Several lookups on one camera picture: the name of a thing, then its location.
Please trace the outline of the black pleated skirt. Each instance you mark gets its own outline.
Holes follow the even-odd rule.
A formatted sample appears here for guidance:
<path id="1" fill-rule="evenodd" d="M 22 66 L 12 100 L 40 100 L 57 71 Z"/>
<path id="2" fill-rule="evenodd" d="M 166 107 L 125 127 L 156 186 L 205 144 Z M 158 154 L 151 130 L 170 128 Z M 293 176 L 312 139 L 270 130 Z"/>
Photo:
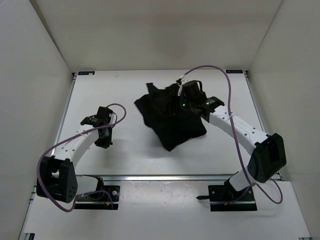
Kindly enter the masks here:
<path id="1" fill-rule="evenodd" d="M 178 145 L 207 133 L 200 116 L 181 108 L 178 84 L 159 89 L 149 82 L 146 87 L 148 93 L 135 100 L 134 104 L 144 124 L 155 132 L 165 150 L 170 152 Z"/>

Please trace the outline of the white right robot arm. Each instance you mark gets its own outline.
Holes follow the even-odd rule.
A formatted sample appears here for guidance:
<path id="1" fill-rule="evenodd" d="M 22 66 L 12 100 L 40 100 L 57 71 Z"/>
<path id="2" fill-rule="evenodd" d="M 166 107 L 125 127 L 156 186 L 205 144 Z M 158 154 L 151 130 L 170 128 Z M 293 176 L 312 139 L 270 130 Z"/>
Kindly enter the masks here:
<path id="1" fill-rule="evenodd" d="M 242 190 L 251 184 L 265 183 L 287 164 L 283 138 L 261 131 L 237 115 L 229 112 L 228 107 L 218 98 L 205 100 L 184 98 L 180 104 L 231 136 L 250 155 L 248 165 L 225 181 L 224 195 L 229 200 L 236 200 Z"/>

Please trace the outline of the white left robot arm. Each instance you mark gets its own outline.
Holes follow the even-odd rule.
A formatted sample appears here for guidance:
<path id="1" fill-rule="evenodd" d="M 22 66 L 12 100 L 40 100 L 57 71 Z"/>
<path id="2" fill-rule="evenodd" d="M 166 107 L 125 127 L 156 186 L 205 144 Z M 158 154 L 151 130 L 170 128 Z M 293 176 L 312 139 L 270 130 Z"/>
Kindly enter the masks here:
<path id="1" fill-rule="evenodd" d="M 112 144 L 112 127 L 86 131 L 112 124 L 115 118 L 113 113 L 105 118 L 85 117 L 76 131 L 78 137 L 59 145 L 52 156 L 42 159 L 39 175 L 54 200 L 70 203 L 77 195 L 85 193 L 93 199 L 99 199 L 104 195 L 105 187 L 101 177 L 88 174 L 76 176 L 75 168 L 91 145 L 107 149 Z"/>

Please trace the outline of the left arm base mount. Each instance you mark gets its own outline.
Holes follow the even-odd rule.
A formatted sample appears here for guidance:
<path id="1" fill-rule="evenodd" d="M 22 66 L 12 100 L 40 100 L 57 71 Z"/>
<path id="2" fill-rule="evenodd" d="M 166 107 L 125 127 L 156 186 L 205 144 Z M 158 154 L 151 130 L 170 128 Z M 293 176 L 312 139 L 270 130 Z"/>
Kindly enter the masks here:
<path id="1" fill-rule="evenodd" d="M 75 210 L 118 210 L 119 183 L 106 182 L 101 176 L 80 175 L 77 179 Z"/>

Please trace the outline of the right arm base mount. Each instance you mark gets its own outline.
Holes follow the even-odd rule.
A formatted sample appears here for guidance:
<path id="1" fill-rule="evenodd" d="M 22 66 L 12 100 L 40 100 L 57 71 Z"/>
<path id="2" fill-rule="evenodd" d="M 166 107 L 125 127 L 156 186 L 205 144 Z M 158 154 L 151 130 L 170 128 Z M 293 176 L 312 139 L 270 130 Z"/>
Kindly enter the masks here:
<path id="1" fill-rule="evenodd" d="M 227 183 L 208 185 L 208 195 L 198 195 L 199 201 L 209 200 L 211 212 L 254 212 L 257 204 L 253 188 L 247 186 L 240 191 L 232 190 Z"/>

